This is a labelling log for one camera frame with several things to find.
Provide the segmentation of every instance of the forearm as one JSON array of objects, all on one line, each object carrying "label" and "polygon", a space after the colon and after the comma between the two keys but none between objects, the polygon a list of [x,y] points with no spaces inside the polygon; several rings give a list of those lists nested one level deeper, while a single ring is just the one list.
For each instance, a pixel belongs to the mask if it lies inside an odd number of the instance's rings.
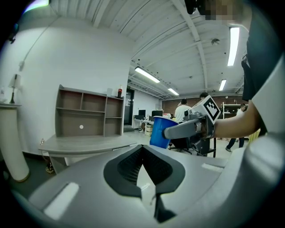
[{"label": "forearm", "polygon": [[241,138],[248,136],[259,129],[260,116],[254,104],[250,101],[248,110],[243,114],[217,120],[215,123],[216,138]]}]

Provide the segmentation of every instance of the lamp base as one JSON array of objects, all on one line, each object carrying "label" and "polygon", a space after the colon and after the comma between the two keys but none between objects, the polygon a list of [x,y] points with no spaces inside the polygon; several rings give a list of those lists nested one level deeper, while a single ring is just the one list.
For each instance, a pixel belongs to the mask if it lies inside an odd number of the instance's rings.
[{"label": "lamp base", "polygon": [[15,104],[15,102],[14,102],[14,92],[12,93],[12,98],[11,98],[10,104]]}]

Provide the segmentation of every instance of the black door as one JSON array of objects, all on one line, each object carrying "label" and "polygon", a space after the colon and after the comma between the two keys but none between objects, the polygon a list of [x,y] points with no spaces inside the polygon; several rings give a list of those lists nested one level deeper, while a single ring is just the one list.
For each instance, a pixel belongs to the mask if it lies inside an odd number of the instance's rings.
[{"label": "black door", "polygon": [[126,89],[124,125],[132,125],[134,90]]}]

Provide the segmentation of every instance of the ceiling light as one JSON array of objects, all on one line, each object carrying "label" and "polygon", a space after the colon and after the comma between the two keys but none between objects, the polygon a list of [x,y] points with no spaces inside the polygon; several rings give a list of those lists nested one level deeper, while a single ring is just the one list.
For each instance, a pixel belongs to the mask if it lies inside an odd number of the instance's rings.
[{"label": "ceiling light", "polygon": [[148,72],[146,72],[145,70],[143,70],[142,68],[140,68],[140,67],[138,67],[138,66],[137,66],[134,70],[135,70],[136,72],[139,72],[139,73],[141,73],[142,75],[148,77],[149,79],[153,80],[153,81],[156,82],[156,83],[159,83],[159,82],[160,82],[160,80],[158,80],[157,78],[153,77],[153,76],[150,75]]},{"label": "ceiling light", "polygon": [[227,82],[226,79],[223,79],[223,80],[222,80],[219,91],[222,91],[222,90],[224,89],[224,85],[226,84],[226,82]]},{"label": "ceiling light", "polygon": [[231,28],[230,29],[230,54],[228,56],[228,66],[233,66],[236,59],[237,46],[239,43],[240,28]]},{"label": "ceiling light", "polygon": [[174,93],[176,96],[178,96],[179,94],[178,93],[176,93],[173,89],[168,89],[169,91],[171,91],[172,93]]},{"label": "ceiling light", "polygon": [[31,9],[35,9],[35,8],[38,8],[38,7],[42,7],[42,6],[47,6],[49,4],[49,0],[34,0],[33,3],[31,3],[24,11],[27,12]]}]

